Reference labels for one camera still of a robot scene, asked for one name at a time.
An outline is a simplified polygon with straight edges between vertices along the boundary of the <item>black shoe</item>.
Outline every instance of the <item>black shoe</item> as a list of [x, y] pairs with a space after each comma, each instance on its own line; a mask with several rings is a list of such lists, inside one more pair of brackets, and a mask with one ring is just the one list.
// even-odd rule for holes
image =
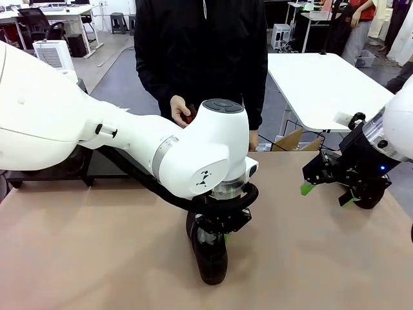
[[186, 217], [186, 233], [191, 240], [199, 273], [202, 280], [208, 285], [220, 284], [227, 275], [228, 255], [224, 235], [217, 236], [214, 244], [198, 240], [198, 229], [195, 222], [195, 213], [188, 212]]

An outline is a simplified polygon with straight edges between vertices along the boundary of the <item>black jacket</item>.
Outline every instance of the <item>black jacket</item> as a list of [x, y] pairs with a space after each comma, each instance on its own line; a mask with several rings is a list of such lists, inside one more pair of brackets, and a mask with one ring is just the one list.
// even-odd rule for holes
[[162, 111], [173, 95], [244, 103], [250, 129], [262, 123], [267, 77], [263, 0], [139, 0], [136, 70]]

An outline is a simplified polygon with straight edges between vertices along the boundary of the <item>gray pants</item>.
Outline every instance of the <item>gray pants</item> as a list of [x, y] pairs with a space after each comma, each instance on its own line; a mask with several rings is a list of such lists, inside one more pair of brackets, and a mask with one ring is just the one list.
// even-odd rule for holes
[[346, 46], [341, 57], [350, 63], [352, 66], [356, 65], [357, 58], [361, 55], [361, 51], [368, 39], [368, 31], [372, 21], [361, 21], [351, 31], [350, 37], [348, 37]]
[[393, 94], [401, 90], [403, 85], [413, 74], [413, 62], [407, 61], [403, 68], [401, 68], [399, 75], [387, 82], [386, 88]]

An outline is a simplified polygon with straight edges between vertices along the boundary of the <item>white portable heater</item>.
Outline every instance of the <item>white portable heater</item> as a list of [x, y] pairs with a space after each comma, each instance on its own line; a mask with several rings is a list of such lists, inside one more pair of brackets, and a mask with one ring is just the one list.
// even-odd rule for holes
[[271, 46], [274, 50], [283, 48], [290, 41], [290, 26], [287, 24], [274, 24], [272, 30]]
[[63, 40], [43, 40], [33, 43], [37, 58], [57, 70], [75, 70], [69, 48]]

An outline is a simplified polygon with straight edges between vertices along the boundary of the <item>black stool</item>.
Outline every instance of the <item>black stool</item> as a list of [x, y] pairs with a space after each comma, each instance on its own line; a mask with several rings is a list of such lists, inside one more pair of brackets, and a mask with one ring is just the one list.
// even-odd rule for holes
[[131, 36], [135, 35], [135, 25], [136, 25], [136, 15], [135, 14], [131, 14], [129, 15], [129, 34]]
[[126, 31], [128, 31], [128, 25], [123, 13], [115, 12], [110, 14], [110, 24], [112, 25], [112, 34], [115, 34], [115, 32], [126, 34]]

